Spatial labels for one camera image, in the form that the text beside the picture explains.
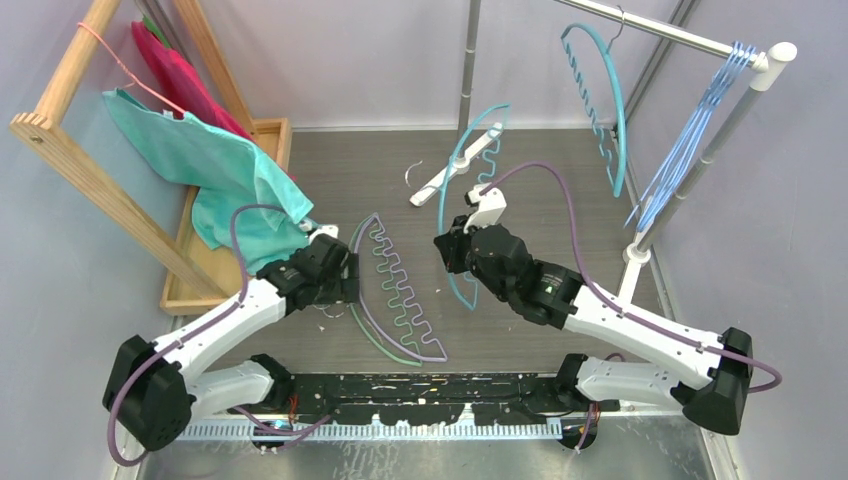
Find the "teal notched hanger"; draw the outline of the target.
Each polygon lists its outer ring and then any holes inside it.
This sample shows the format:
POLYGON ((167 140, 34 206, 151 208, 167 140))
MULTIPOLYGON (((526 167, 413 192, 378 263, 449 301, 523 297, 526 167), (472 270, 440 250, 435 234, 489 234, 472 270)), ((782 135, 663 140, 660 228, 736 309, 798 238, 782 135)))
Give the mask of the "teal notched hanger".
POLYGON ((600 33, 591 26, 573 22, 568 24, 560 35, 560 43, 566 57, 566 63, 571 71, 584 113, 589 120, 590 130, 597 139, 597 150, 604 161, 604 171, 609 182, 611 193, 618 198, 624 187, 624 176, 628 165, 628 140, 625 119, 625 102, 621 89, 618 71, 611 55, 614 40, 606 41, 600 33), (612 128, 603 127, 597 109, 592 104, 592 94, 586 86, 586 77, 580 69, 579 58, 576 54, 570 35, 580 31, 588 36, 595 45, 607 75, 610 93, 614 106, 614 120, 619 127, 619 138, 613 143, 612 128))
POLYGON ((501 137, 508 123, 510 103, 500 103, 488 107, 480 113, 468 126, 460 129, 459 139, 448 156, 446 166, 423 187, 410 197, 410 203, 415 207, 421 207, 433 196, 437 198, 436 232, 438 235, 448 232, 446 223, 446 199, 450 182, 458 175, 464 175, 470 169, 474 159, 481 158, 488 166, 477 177, 477 183, 487 183, 497 173, 497 162, 494 156, 500 153, 501 137), (500 120, 483 129, 480 136, 466 146, 474 130, 491 114, 503 111, 500 120))

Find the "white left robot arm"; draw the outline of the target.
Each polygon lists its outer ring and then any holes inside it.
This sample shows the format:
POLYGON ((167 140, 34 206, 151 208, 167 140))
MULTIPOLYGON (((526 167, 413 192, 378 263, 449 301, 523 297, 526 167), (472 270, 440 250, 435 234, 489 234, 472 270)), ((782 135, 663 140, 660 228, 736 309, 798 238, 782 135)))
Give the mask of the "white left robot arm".
POLYGON ((211 365, 254 333, 310 306, 349 304, 360 292, 359 256, 317 232, 286 260, 266 264, 229 300, 188 325, 117 350, 102 404, 109 426, 122 426, 158 451, 192 422, 243 406, 269 413, 288 407, 292 374, 267 354, 213 371, 211 365))

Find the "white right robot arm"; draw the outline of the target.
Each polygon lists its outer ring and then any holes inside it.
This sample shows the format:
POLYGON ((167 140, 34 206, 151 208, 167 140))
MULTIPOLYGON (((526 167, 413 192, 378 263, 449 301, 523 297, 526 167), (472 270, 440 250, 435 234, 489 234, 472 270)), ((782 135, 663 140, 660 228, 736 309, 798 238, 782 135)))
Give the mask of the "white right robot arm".
POLYGON ((632 305, 577 271, 534 258, 500 224, 476 227, 454 219, 434 238, 447 272, 470 274, 498 301, 533 324, 568 330, 639 356, 636 363, 568 354, 556 374, 558 403, 577 411, 602 402, 633 401, 679 409, 701 428, 741 430, 752 380, 753 342, 744 331, 688 329, 632 305))

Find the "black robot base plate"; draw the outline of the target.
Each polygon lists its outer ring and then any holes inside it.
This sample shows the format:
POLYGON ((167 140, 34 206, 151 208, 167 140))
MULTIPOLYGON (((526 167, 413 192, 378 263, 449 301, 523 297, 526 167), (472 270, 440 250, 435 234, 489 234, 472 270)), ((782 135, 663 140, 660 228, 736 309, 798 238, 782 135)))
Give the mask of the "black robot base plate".
POLYGON ((299 423, 328 416, 353 426, 374 418, 388 426, 447 426, 465 408, 476 426, 512 426, 586 413, 588 404, 565 399, 548 374, 312 373, 294 375, 282 397, 244 407, 254 415, 292 415, 299 423))

